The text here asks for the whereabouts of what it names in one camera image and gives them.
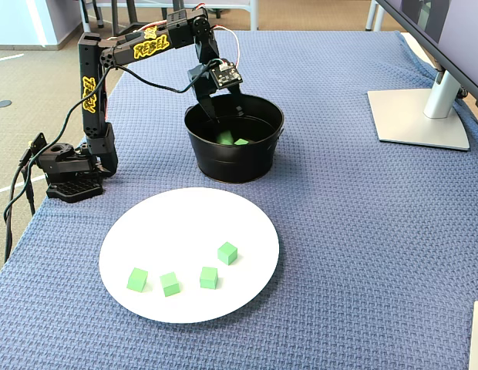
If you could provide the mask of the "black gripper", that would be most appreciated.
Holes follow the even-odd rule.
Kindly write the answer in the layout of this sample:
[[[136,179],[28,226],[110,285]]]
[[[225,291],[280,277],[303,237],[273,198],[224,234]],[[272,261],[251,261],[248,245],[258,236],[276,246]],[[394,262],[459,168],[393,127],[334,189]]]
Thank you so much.
[[[192,89],[200,107],[210,119],[216,119],[216,111],[211,96],[217,91],[217,85],[211,76],[211,70],[220,65],[220,56],[214,33],[207,32],[195,38],[195,49],[199,65],[188,71],[188,78],[193,83]],[[240,86],[227,88],[234,101],[237,115],[243,116],[243,94]]]

